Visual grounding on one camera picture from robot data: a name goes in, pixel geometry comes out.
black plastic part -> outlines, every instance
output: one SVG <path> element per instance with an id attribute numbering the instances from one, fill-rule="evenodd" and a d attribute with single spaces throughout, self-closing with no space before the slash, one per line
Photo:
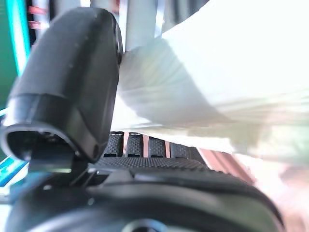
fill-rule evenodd
<path id="1" fill-rule="evenodd" d="M 148 141 L 148 157 L 150 158 L 166 158 L 165 141 L 149 137 Z"/>
<path id="2" fill-rule="evenodd" d="M 144 156 L 143 135 L 130 133 L 126 144 L 126 157 L 140 158 Z"/>
<path id="3" fill-rule="evenodd" d="M 203 160 L 200 153 L 195 147 L 188 147 L 180 144 L 170 143 L 169 148 L 171 158 L 185 158 L 185 159 L 197 160 L 200 163 L 206 165 L 205 161 Z"/>
<path id="4" fill-rule="evenodd" d="M 16 151 L 29 150 L 36 131 L 96 162 L 108 142 L 121 53 L 119 27 L 108 11 L 75 8 L 55 19 L 9 96 L 1 128 L 6 155 L 27 160 L 29 153 Z"/>

white fabric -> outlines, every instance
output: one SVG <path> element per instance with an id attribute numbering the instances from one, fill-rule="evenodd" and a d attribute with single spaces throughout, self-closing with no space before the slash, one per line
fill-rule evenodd
<path id="1" fill-rule="evenodd" d="M 112 130 L 308 165 L 308 12 L 308 0 L 210 0 L 124 56 Z"/>

